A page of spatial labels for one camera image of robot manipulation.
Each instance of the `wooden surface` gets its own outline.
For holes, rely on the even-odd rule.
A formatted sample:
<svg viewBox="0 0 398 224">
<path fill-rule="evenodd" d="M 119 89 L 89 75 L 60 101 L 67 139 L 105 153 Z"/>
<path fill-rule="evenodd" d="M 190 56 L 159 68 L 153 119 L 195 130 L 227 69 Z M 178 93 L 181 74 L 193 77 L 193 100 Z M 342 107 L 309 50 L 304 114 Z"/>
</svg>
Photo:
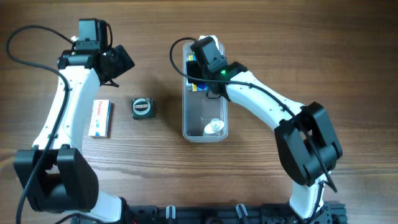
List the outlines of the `wooden surface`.
<svg viewBox="0 0 398 224">
<path fill-rule="evenodd" d="M 339 190 L 326 200 L 345 203 L 350 223 L 398 222 L 398 5 L 394 1 L 97 2 L 0 5 L 0 223 L 13 223 L 22 187 L 12 166 L 29 149 L 55 94 L 57 77 L 9 60 L 6 39 L 38 24 L 78 35 L 79 18 L 112 26 L 136 67 L 101 87 L 97 98 L 115 107 L 109 139 L 91 139 L 83 155 L 101 188 L 130 205 L 247 205 L 284 203 L 292 181 L 279 162 L 273 132 L 230 103 L 229 136 L 216 144 L 182 137 L 181 77 L 169 48 L 181 37 L 217 35 L 237 60 L 269 87 L 330 114 L 343 146 L 333 172 Z M 56 67 L 70 46 L 44 31 L 16 37 L 20 58 Z M 181 66 L 182 45 L 174 57 Z M 154 119 L 131 118 L 131 98 L 151 96 Z M 60 215 L 34 213 L 25 223 L 53 223 Z"/>
</svg>

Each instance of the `transparent storage box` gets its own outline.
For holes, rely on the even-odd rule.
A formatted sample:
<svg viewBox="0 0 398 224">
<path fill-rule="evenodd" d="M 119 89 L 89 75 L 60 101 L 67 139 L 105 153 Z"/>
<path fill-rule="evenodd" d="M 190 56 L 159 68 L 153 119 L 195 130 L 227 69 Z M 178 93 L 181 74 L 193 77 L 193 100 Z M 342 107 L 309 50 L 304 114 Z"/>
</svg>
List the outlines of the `transparent storage box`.
<svg viewBox="0 0 398 224">
<path fill-rule="evenodd" d="M 188 42 L 183 46 L 183 72 L 187 73 L 188 56 L 192 55 Z M 220 53 L 224 45 L 219 42 Z M 218 142 L 228 135 L 228 106 L 224 97 L 209 99 L 205 90 L 193 91 L 187 78 L 182 79 L 182 134 L 191 142 Z M 210 97 L 217 97 L 209 92 Z"/>
</svg>

